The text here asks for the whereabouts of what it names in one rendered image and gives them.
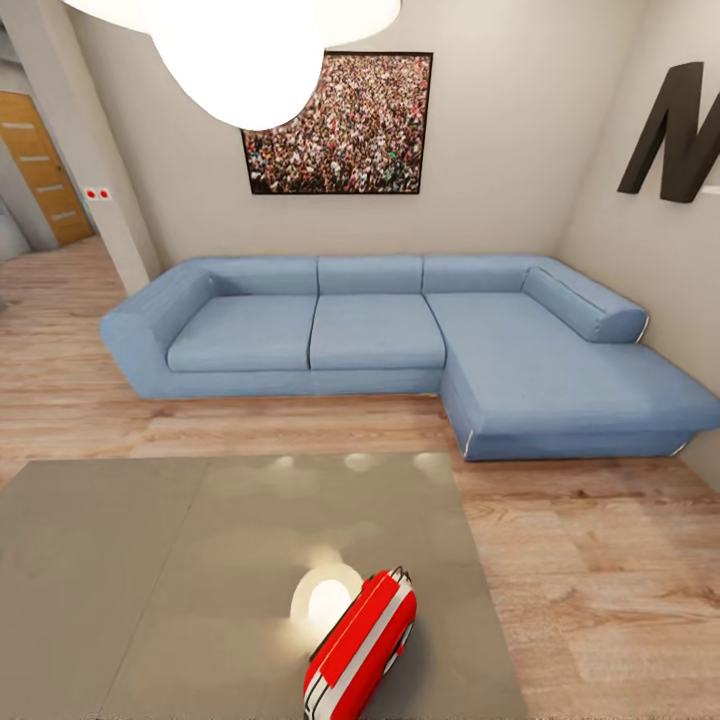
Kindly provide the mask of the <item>radio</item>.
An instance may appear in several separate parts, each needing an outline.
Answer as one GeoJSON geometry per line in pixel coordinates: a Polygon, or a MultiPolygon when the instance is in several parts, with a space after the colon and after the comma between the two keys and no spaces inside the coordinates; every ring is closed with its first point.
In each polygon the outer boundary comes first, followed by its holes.
{"type": "Polygon", "coordinates": [[[416,610],[411,578],[402,567],[371,575],[309,657],[305,720],[359,720],[402,654],[416,610]]]}

